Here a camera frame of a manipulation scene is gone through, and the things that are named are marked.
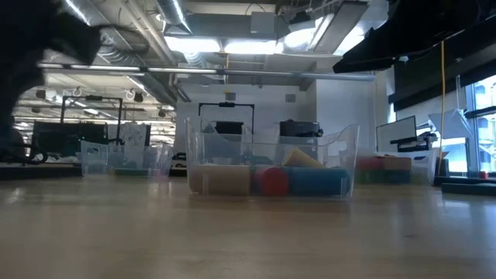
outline ceiling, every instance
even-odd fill
[[[94,23],[115,23],[119,25],[128,26],[130,29],[135,31],[146,33],[146,38],[149,41],[153,41],[153,33],[150,32],[151,27],[156,34],[162,34],[164,24],[161,21],[161,17],[158,16],[159,9],[157,8],[157,0],[133,0],[137,4],[137,9],[131,9],[129,12],[129,4],[131,0],[64,0],[66,3],[70,3],[69,10],[80,9],[85,20],[88,20],[91,24]],[[184,9],[187,11],[187,20],[193,17],[200,16],[201,19],[212,19],[207,21],[206,24],[215,25],[218,29],[219,38],[225,36],[222,34],[222,26],[227,26],[228,22],[222,22],[220,19],[224,19],[221,16],[228,15],[230,19],[239,22],[250,22],[251,12],[259,12],[264,9],[266,12],[274,12],[277,7],[278,0],[215,0],[211,2],[209,0],[189,0],[183,1]],[[330,29],[327,26],[322,25],[322,33],[324,36],[322,40],[326,40],[323,43],[333,43],[334,45],[339,45],[344,41],[344,37],[350,33],[349,30],[355,30],[357,27],[362,30],[362,33],[367,31],[369,28],[377,28],[384,20],[388,17],[387,10],[387,0],[363,0],[360,3],[366,3],[365,9],[358,12],[355,15],[355,19],[344,20],[340,24],[344,32],[343,34],[336,34],[332,36],[329,34]],[[298,1],[287,1],[285,3],[285,11],[292,11],[293,9],[298,9],[301,7],[308,6],[312,1],[298,0]],[[332,19],[338,19],[338,15],[342,6],[333,9],[334,14],[330,14],[330,24],[332,25]],[[138,12],[144,15],[144,18],[139,15],[136,16]],[[282,24],[282,28],[288,28],[287,25]],[[319,26],[314,30],[313,36],[318,32]],[[113,30],[108,33],[108,38],[121,50],[125,49],[137,49],[143,46],[143,37],[136,36],[130,33],[116,33]],[[164,57],[164,53],[160,55],[160,51],[157,48],[150,48],[145,53],[138,53],[136,55],[136,61],[141,67],[190,67],[184,58],[184,55],[180,51],[171,51],[170,55]],[[228,67],[229,69],[244,69],[244,70],[264,70],[264,71],[297,71],[297,72],[332,72],[332,66],[339,61],[339,56],[334,56],[332,53],[319,52],[315,50],[295,50],[290,51],[285,54],[219,54],[219,53],[203,53],[202,54],[209,67]],[[72,58],[65,57],[62,54],[54,53],[52,51],[47,51],[45,53],[44,63],[59,63],[59,64],[77,64],[78,62]],[[104,59],[103,56],[98,56],[95,59],[94,65],[109,65],[109,60]],[[131,66],[136,64],[126,64],[121,63],[121,66]],[[122,114],[122,119],[125,120],[136,120],[149,122],[154,122],[154,129],[160,129],[164,127],[168,129],[174,126],[175,114],[166,105],[175,105],[175,102],[183,101],[187,102],[177,89],[177,83],[182,84],[223,84],[226,82],[225,77],[211,78],[201,75],[181,75],[176,78],[175,76],[170,76],[169,74],[151,74],[148,79],[139,79],[134,77],[127,77],[123,75],[116,74],[89,74],[85,71],[51,71],[46,73],[45,85],[40,88],[33,88],[27,91],[19,102],[19,107],[16,109],[15,113],[18,116],[19,121],[22,122],[32,122],[30,118],[45,118],[46,121],[53,119],[58,121],[60,118],[60,98],[61,96],[73,96],[73,95],[100,95],[104,97],[111,98],[122,98],[124,101],[124,113]],[[305,90],[303,84],[308,84],[308,81],[301,78],[288,78],[288,77],[274,77],[274,76],[229,76],[227,79],[229,84],[253,84],[258,86],[264,85],[294,85],[300,86],[301,90]],[[36,90],[44,89],[46,90],[45,99],[40,99],[36,97]],[[137,103],[133,100],[132,92],[142,92],[143,102]],[[163,95],[167,95],[166,101],[164,101]],[[157,100],[162,100],[165,105],[162,109],[167,111],[167,115],[164,118],[158,117],[158,112],[160,109],[160,102]],[[115,106],[116,103],[110,102],[100,102],[100,103],[86,103],[84,100],[80,101],[88,108],[92,108],[104,113],[99,113],[98,115],[88,114],[84,111],[84,108],[77,107],[73,105],[73,108],[67,110],[65,115],[69,119],[84,119],[87,121],[113,121],[118,115]],[[40,109],[40,112],[33,112],[33,108]]]

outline desk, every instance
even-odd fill
[[[350,203],[190,198],[184,179],[0,188],[4,278],[495,278],[494,263],[496,199],[427,186]]]

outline ductwork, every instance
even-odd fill
[[[201,53],[184,53],[184,58],[191,67],[203,68],[207,67],[207,61]]]
[[[75,16],[82,19],[86,24],[95,26],[98,24],[107,24],[109,21],[98,11],[97,8],[88,0],[65,0]],[[115,30],[104,31],[103,34],[105,45],[123,45],[130,48],[130,45],[124,38]],[[134,66],[145,67],[145,63],[140,57],[133,53],[122,52],[113,46],[103,46],[98,55],[105,61],[114,66]],[[144,88],[149,90],[150,94],[160,103],[174,104],[177,97],[170,93],[167,88],[160,83],[152,74],[145,73],[143,76],[129,77],[137,84],[142,84]]]
[[[166,26],[177,26],[192,34],[186,23],[186,15],[181,0],[157,0],[157,6]],[[207,67],[207,62],[201,53],[184,53],[184,58],[191,67]]]
[[[184,13],[181,0],[157,0],[157,6],[165,20],[166,26],[177,26],[191,33],[186,23],[186,14]]]

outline clear plastic bin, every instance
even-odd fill
[[[436,151],[379,153],[360,150],[356,159],[358,184],[432,184]]]
[[[133,148],[81,141],[83,174],[165,176],[171,169],[172,147]]]
[[[81,169],[83,175],[107,174],[109,146],[100,143],[81,141]]]
[[[218,134],[205,119],[187,119],[188,184],[199,195],[347,199],[358,131],[352,125],[322,138],[262,143],[256,136]]]

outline foam block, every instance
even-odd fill
[[[190,189],[202,195],[248,195],[250,182],[249,166],[198,165],[188,170]]]
[[[282,165],[284,167],[314,167],[314,168],[326,168],[322,163],[318,162],[316,159],[310,157],[305,152],[294,148],[286,156]]]

